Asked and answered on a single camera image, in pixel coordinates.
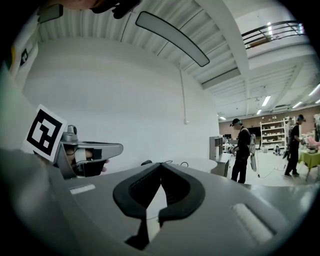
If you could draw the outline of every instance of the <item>white shelving unit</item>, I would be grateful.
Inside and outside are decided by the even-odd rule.
[[[276,145],[278,145],[281,149],[286,148],[287,142],[285,120],[260,123],[260,129],[261,147],[265,146],[269,150],[273,150]]]

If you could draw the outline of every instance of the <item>ceiling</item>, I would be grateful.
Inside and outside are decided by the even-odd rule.
[[[315,61],[306,61],[261,71],[247,78],[238,76],[207,89],[213,94],[218,114],[227,119],[251,117],[262,109],[281,112],[292,108],[299,101],[314,104],[320,92],[309,97],[319,82],[320,70]],[[266,96],[271,98],[266,106]]]
[[[230,37],[230,33],[236,37],[234,32],[224,28],[223,34],[197,1],[201,2],[200,0],[143,0],[139,6],[122,19],[114,19],[111,10],[94,14],[91,10],[64,9],[62,17],[40,25],[38,40],[40,44],[60,38],[76,37],[115,40],[142,48],[173,63],[201,84],[208,81],[211,83],[219,80],[229,71],[234,71],[236,68],[240,70],[237,63],[238,65],[245,62],[248,64],[251,59],[248,59],[244,53],[244,58],[239,61],[235,49],[244,50],[244,45],[239,44],[242,39],[237,41],[235,47],[235,40]],[[224,3],[233,17],[240,17],[266,6],[279,5],[272,0],[224,0]],[[217,2],[210,2],[211,7],[215,7],[215,4]],[[200,67],[166,39],[136,26],[135,22],[142,11],[150,12],[182,31],[206,54],[210,63]],[[224,23],[216,16],[214,19],[222,27]],[[270,59],[271,62],[275,62],[273,57],[269,57]],[[261,114],[266,114],[272,110],[283,111],[301,100],[311,104],[314,103],[316,97],[318,97],[316,100],[320,99],[320,92],[313,97],[308,97],[308,94],[316,86],[315,82],[320,75],[315,61],[310,58],[302,58],[301,61],[287,61],[285,64],[277,66],[266,65],[264,61],[262,59],[262,66],[265,65],[263,68],[249,70],[246,74],[241,73],[234,78],[229,77],[227,80],[221,79],[206,89],[208,93],[213,95],[220,116],[227,119],[251,117],[259,109],[262,109]],[[262,107],[267,95],[271,95],[271,98],[267,106]]]
[[[136,26],[142,11],[150,12],[188,36],[209,58],[200,67],[193,59],[166,39]],[[94,37],[116,40],[140,47],[204,83],[237,67],[230,47],[210,16],[194,0],[143,0],[122,19],[114,19],[111,10],[94,14],[91,10],[63,10],[63,16],[40,25],[39,42],[59,38]]]

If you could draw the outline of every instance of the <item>floor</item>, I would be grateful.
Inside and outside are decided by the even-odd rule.
[[[232,156],[230,160],[229,171],[227,178],[231,178],[232,168],[235,164],[235,157]],[[248,159],[246,168],[245,184],[250,185],[262,185],[262,186],[298,186],[306,184],[314,184],[317,179],[318,169],[311,169],[309,176],[306,181],[308,168],[303,164],[299,163],[296,167],[297,172],[300,174],[299,177],[285,177],[284,166],[287,163],[282,156],[276,156],[270,150],[268,153],[257,152],[256,157],[257,172],[254,172],[251,168],[251,162]]]

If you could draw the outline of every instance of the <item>black and white square marker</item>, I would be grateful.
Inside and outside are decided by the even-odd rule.
[[[24,143],[53,162],[66,125],[65,120],[40,104]]]

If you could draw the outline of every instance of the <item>balcony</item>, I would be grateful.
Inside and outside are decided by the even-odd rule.
[[[245,49],[249,50],[276,40],[303,37],[308,40],[302,23],[296,20],[268,23],[242,34]]]

